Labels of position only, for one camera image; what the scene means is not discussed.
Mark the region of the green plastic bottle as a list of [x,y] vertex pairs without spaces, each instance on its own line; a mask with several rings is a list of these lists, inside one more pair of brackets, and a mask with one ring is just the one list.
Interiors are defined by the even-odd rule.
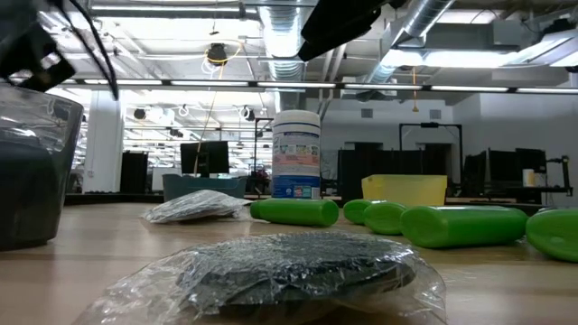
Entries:
[[250,216],[276,224],[321,227],[334,225],[340,215],[332,200],[266,199],[254,201]]
[[344,218],[353,224],[363,225],[363,213],[372,204],[373,200],[351,200],[343,205]]
[[578,263],[578,209],[549,209],[536,213],[526,224],[527,241],[558,260]]
[[527,220],[525,212],[500,206],[420,206],[402,213],[400,229],[423,248],[501,246],[523,237]]
[[372,203],[363,211],[364,225],[380,235],[401,235],[400,219],[407,210],[405,205],[380,201]]

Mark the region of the clear bag with dark contents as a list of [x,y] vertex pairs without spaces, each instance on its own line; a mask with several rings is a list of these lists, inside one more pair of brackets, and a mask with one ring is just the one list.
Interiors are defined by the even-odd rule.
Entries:
[[152,224],[170,224],[201,218],[235,217],[250,200],[215,190],[198,190],[147,210],[142,218]]
[[410,246],[302,232],[192,246],[109,286],[74,325],[446,325],[442,277]]

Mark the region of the white building column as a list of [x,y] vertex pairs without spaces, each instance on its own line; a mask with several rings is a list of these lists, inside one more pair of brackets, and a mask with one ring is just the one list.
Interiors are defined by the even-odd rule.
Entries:
[[85,193],[120,190],[125,112],[109,92],[91,92],[82,185]]

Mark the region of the white wipes canister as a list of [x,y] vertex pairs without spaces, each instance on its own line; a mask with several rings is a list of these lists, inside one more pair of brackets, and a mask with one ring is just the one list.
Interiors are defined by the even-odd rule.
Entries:
[[306,110],[282,111],[275,116],[272,132],[272,196],[320,198],[320,117]]

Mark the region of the dark translucent grey bin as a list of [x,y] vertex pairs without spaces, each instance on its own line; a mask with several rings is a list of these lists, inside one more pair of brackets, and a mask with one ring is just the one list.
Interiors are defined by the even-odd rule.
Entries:
[[0,85],[0,251],[56,237],[83,106]]

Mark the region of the black room partition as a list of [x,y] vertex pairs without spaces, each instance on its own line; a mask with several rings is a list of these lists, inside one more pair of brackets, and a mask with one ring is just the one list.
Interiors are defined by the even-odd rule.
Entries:
[[426,144],[417,150],[382,150],[377,144],[356,144],[338,151],[337,183],[343,201],[362,198],[361,180],[374,174],[444,175],[452,184],[451,147]]

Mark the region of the black cabinet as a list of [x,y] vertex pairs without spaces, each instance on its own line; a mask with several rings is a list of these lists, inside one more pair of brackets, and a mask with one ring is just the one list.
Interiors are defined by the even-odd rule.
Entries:
[[147,153],[123,152],[120,192],[127,194],[144,194],[147,168]]

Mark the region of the yellow translucent bin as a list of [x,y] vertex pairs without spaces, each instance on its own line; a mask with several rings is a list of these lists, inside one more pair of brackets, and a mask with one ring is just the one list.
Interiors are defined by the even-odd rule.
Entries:
[[365,200],[386,200],[405,206],[442,206],[445,175],[374,174],[361,180]]

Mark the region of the black computer monitor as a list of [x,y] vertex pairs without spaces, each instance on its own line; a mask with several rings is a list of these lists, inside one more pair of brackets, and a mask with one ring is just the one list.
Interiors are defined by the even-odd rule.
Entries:
[[180,145],[182,173],[229,173],[228,142],[213,141]]

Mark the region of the teal plastic bin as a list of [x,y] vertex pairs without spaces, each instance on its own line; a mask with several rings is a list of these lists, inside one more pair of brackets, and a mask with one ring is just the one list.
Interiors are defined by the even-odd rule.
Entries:
[[165,174],[163,176],[163,198],[173,200],[198,190],[214,190],[231,197],[243,199],[247,178],[211,179],[189,175]]

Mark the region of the black desk stand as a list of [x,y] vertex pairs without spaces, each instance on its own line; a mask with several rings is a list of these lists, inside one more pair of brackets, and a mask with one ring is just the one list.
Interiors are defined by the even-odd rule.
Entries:
[[570,182],[570,173],[569,173],[569,162],[570,158],[568,155],[562,155],[559,158],[551,158],[546,160],[547,163],[557,163],[561,165],[562,168],[562,175],[563,175],[563,185],[558,186],[555,185],[550,188],[550,192],[552,193],[564,193],[567,197],[573,196],[573,186]]

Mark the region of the slanted silver ceiling duct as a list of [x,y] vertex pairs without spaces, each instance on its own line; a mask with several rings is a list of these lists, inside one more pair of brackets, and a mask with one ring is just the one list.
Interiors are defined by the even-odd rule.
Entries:
[[401,50],[403,42],[417,41],[423,47],[426,34],[456,0],[411,0],[406,15],[387,24],[380,40],[381,55],[378,63],[363,80],[364,83],[386,83],[395,70],[404,64]]

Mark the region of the large black metal frame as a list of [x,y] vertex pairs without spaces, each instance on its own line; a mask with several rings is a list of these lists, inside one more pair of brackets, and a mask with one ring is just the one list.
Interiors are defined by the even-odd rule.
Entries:
[[458,131],[458,154],[459,154],[459,178],[460,181],[462,181],[461,176],[463,173],[463,165],[464,165],[464,161],[463,161],[463,131],[462,131],[462,125],[461,124],[440,124],[440,123],[436,123],[436,122],[422,122],[422,123],[401,123],[398,124],[398,128],[397,128],[397,132],[398,132],[398,150],[400,153],[402,153],[404,151],[404,147],[403,147],[403,141],[404,141],[404,135],[403,135],[403,129],[408,126],[408,127],[419,127],[419,128],[444,128],[446,131],[449,132],[449,128],[453,127],[456,128]]

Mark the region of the thin black metal frame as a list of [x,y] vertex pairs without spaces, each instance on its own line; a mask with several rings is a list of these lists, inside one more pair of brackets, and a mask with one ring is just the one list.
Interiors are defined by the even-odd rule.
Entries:
[[271,117],[257,117],[254,121],[254,147],[253,147],[253,163],[252,163],[252,174],[256,174],[256,159],[257,159],[257,142],[260,137],[264,135],[264,132],[270,132],[272,130],[272,122],[274,121]]

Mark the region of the long ceiling light rail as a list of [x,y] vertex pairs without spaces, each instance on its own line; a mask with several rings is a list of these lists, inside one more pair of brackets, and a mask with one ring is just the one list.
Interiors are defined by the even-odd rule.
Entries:
[[454,86],[418,84],[368,84],[311,81],[254,81],[225,79],[119,79],[118,89],[177,89],[208,91],[297,91],[297,90],[345,90],[345,91],[398,91],[398,92],[448,92],[448,93],[498,93],[516,95],[578,96],[578,88],[560,87],[514,87],[514,86]]

